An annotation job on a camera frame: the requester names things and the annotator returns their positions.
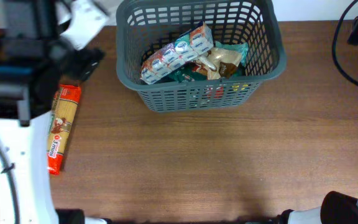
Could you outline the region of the San Remo spaghetti packet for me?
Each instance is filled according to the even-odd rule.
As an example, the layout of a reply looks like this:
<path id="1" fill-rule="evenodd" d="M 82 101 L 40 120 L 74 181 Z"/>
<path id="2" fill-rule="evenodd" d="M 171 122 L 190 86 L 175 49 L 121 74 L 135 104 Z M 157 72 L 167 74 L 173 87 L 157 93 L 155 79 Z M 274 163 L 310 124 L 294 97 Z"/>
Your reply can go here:
<path id="1" fill-rule="evenodd" d="M 80 98 L 81 88 L 73 85 L 60 85 L 53 98 L 47 144 L 47 169 L 52 175 L 60 173 Z"/>

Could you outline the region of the green Nescafe coffee bag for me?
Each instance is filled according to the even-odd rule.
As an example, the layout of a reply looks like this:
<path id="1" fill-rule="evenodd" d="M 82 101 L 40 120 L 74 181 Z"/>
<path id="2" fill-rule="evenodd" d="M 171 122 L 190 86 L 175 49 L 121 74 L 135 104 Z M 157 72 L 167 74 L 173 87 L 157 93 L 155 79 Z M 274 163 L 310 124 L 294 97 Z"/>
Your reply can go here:
<path id="1" fill-rule="evenodd" d="M 175 82 L 194 82 L 205 80 L 218 80 L 220 78 L 238 77 L 241 73 L 239 69 L 229 72 L 225 69 L 212 71 L 209 67 L 199 66 L 195 63 L 187 63 L 174 72 L 167 75 L 167 77 Z"/>

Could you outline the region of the Kleenex tissue multipack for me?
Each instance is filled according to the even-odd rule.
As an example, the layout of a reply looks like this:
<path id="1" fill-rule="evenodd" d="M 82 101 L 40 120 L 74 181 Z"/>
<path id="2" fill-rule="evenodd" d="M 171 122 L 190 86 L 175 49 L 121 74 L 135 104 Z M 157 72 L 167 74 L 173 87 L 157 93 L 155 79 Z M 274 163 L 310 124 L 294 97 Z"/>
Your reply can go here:
<path id="1" fill-rule="evenodd" d="M 143 63 L 140 79 L 151 85 L 204 55 L 214 47 L 212 31 L 204 21 L 154 52 Z"/>

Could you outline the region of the teal wet wipes packet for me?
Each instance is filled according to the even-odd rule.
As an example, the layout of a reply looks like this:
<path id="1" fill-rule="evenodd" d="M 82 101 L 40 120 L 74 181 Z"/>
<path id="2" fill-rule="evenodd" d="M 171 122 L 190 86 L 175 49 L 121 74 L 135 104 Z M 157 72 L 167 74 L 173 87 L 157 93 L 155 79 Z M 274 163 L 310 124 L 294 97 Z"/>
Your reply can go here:
<path id="1" fill-rule="evenodd" d="M 241 64 L 243 67 L 246 66 L 246 62 L 247 62 L 246 57 L 249 51 L 248 43 L 231 45 L 231 44 L 222 44 L 216 40 L 215 46 L 220 49 L 233 50 L 236 51 L 237 53 L 240 53 L 242 55 Z"/>

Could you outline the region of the beige snack bag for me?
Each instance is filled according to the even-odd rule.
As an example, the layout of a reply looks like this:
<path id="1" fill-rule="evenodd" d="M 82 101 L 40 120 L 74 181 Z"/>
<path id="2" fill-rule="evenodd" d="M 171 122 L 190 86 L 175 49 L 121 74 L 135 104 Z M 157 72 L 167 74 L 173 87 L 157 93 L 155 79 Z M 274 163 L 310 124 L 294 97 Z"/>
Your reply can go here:
<path id="1" fill-rule="evenodd" d="M 208 80 L 218 80 L 235 74 L 241 60 L 242 54 L 239 52 L 213 47 L 194 60 L 194 63 L 199 66 L 197 72 L 206 75 Z"/>

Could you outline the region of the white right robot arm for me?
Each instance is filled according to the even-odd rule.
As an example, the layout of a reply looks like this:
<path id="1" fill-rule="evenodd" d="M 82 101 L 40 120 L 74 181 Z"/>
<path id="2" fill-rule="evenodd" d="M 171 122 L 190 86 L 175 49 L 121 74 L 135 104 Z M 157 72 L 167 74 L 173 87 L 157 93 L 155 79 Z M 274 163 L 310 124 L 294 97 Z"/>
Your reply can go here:
<path id="1" fill-rule="evenodd" d="M 158 114 L 107 59 L 85 85 L 58 207 L 116 222 L 358 223 L 358 87 L 331 59 L 335 22 L 283 22 L 287 68 L 235 108 Z"/>

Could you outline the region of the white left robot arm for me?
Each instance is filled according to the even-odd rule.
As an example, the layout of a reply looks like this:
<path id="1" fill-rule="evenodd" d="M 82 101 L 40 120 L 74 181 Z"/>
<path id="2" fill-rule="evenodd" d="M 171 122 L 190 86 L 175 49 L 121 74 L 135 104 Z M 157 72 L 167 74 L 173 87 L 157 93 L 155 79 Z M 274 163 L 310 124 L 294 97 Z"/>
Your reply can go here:
<path id="1" fill-rule="evenodd" d="M 48 127 L 63 75 L 85 81 L 104 54 L 88 43 L 109 20 L 97 1 L 3 1 L 0 36 L 0 222 L 103 223 L 56 208 Z"/>

